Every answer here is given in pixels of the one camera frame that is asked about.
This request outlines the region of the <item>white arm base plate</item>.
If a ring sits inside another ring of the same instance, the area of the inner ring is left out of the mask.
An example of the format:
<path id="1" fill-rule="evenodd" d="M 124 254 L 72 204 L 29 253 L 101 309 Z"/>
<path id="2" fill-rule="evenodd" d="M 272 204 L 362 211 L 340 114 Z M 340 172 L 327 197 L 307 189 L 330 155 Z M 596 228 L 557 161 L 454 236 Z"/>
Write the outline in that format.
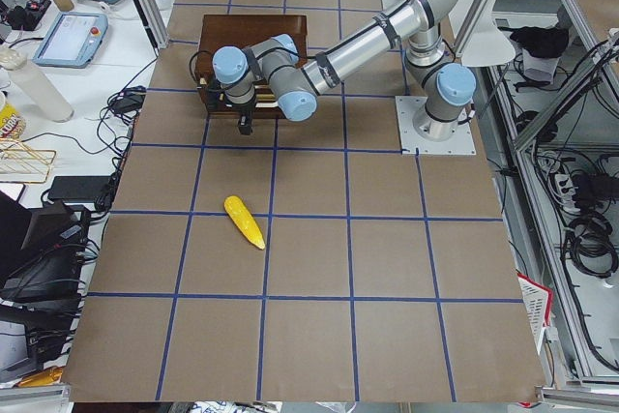
<path id="1" fill-rule="evenodd" d="M 426 97 L 396 96 L 398 130 L 403 155 L 475 156 L 476 149 L 465 108 L 453 122 L 432 120 Z"/>

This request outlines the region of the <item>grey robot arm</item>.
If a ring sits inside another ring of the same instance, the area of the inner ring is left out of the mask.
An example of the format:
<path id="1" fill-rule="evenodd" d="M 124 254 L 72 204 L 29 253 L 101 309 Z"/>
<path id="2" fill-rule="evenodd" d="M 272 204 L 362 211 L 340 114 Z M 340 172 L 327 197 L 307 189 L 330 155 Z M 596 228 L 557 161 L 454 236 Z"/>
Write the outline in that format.
<path id="1" fill-rule="evenodd" d="M 241 114 L 240 132 L 250 134 L 257 82 L 267 82 L 288 120 L 304 121 L 317 109 L 317 96 L 340 85 L 367 62 L 407 43 L 403 63 L 427 94 L 424 107 L 414 116 L 415 129 L 427 140 L 447 140 L 476 89 L 472 72 L 447 57 L 439 31 L 440 21 L 456 3 L 398 0 L 305 65 L 299 63 L 296 45 L 287 34 L 245 48 L 223 46 L 212 58 L 214 75 L 227 105 Z"/>

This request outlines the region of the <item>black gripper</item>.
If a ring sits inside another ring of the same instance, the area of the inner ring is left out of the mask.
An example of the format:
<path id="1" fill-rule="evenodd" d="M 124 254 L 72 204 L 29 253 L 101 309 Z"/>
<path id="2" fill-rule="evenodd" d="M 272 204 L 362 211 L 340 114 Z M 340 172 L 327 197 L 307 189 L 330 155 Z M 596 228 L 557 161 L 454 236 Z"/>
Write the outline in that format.
<path id="1" fill-rule="evenodd" d="M 237 128 L 239 133 L 241 135 L 252 135 L 252 120 L 255 103 L 228 103 L 226 107 L 238 114 Z"/>

